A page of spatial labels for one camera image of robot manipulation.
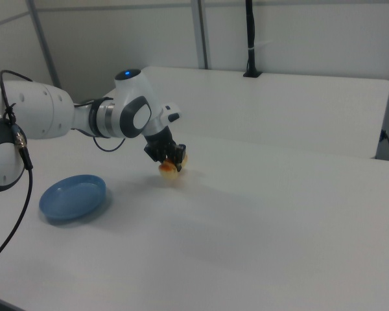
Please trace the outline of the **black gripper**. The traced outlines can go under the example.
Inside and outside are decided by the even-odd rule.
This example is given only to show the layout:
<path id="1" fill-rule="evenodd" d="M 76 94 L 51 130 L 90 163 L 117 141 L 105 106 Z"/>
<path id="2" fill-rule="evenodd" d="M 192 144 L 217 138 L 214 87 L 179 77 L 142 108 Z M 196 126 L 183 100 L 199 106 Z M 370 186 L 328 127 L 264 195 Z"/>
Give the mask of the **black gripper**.
<path id="1" fill-rule="evenodd" d="M 145 136 L 145 139 L 147 144 L 144 151 L 153 161 L 164 163 L 168 158 L 174 157 L 177 171 L 182 170 L 187 162 L 186 146 L 176 145 L 169 128 L 164 128 L 154 135 Z"/>

